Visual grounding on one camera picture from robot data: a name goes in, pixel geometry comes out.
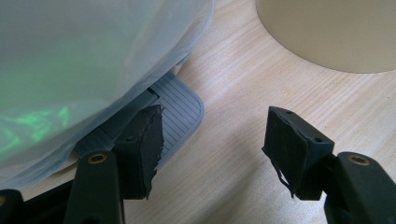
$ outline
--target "wood grain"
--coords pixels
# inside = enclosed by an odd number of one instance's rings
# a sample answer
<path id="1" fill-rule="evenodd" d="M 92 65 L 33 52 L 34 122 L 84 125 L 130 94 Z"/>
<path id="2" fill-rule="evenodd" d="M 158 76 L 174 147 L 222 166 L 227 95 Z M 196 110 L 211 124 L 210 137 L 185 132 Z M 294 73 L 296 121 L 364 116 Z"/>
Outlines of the wood grain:
<path id="1" fill-rule="evenodd" d="M 370 156 L 396 179 L 396 71 L 349 74 L 303 60 L 266 32 L 254 0 L 219 0 L 178 76 L 204 101 L 204 120 L 154 177 L 149 200 L 125 202 L 127 223 L 326 223 L 324 197 L 292 199 L 261 151 L 269 105 L 305 118 L 334 153 Z"/>

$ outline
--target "translucent white plastic bag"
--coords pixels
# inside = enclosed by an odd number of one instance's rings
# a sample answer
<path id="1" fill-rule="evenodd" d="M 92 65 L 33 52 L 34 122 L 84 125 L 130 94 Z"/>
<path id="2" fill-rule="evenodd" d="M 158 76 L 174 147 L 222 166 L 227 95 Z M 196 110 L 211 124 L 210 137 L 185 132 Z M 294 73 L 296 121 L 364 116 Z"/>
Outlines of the translucent white plastic bag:
<path id="1" fill-rule="evenodd" d="M 190 53 L 213 10 L 214 0 L 0 1 L 0 189 L 55 172 Z"/>

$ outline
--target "beige lampshade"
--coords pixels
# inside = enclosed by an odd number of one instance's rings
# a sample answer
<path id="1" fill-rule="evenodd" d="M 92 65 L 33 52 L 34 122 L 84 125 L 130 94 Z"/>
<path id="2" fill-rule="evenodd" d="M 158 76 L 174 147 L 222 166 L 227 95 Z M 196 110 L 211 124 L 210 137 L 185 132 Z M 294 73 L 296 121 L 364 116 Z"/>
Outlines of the beige lampshade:
<path id="1" fill-rule="evenodd" d="M 286 49 L 331 69 L 396 69 L 395 0 L 257 0 L 266 30 Z"/>

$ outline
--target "gray ribbed mat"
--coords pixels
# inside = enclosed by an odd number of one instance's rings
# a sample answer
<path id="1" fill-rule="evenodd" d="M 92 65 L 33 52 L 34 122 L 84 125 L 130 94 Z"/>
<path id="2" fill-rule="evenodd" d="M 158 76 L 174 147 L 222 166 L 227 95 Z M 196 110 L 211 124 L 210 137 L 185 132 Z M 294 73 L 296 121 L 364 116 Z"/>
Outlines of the gray ribbed mat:
<path id="1" fill-rule="evenodd" d="M 165 74 L 151 87 L 159 98 L 153 105 L 163 107 L 163 154 L 161 167 L 198 128 L 204 117 L 204 103 L 180 79 Z"/>

